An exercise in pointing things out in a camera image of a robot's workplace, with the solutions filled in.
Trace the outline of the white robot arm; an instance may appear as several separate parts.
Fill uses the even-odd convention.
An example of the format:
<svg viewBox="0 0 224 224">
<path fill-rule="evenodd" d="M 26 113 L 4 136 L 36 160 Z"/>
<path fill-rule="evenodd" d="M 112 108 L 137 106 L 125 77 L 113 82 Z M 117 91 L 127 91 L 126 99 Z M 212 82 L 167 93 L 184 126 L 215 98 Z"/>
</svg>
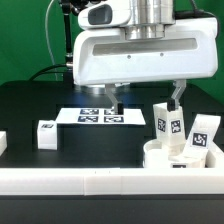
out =
<svg viewBox="0 0 224 224">
<path fill-rule="evenodd" d="M 175 12 L 174 0 L 105 0 L 82 10 L 73 53 L 73 79 L 103 85 L 117 114 L 116 84 L 172 80 L 167 109 L 179 107 L 186 81 L 218 68 L 218 21 L 202 10 Z"/>
</svg>

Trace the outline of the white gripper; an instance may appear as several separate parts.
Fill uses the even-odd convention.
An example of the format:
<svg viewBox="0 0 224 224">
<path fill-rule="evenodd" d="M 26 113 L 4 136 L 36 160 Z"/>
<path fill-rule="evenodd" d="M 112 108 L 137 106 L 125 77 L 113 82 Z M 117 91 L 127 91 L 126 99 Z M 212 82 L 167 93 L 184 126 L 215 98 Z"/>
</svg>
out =
<svg viewBox="0 0 224 224">
<path fill-rule="evenodd" d="M 113 112 L 122 115 L 123 103 L 113 93 L 114 84 L 175 80 L 167 101 L 167 110 L 175 111 L 185 79 L 207 78 L 217 71 L 217 33 L 214 18 L 178 20 L 159 39 L 128 41 L 122 28 L 86 30 L 74 44 L 74 82 L 106 84 Z"/>
</svg>

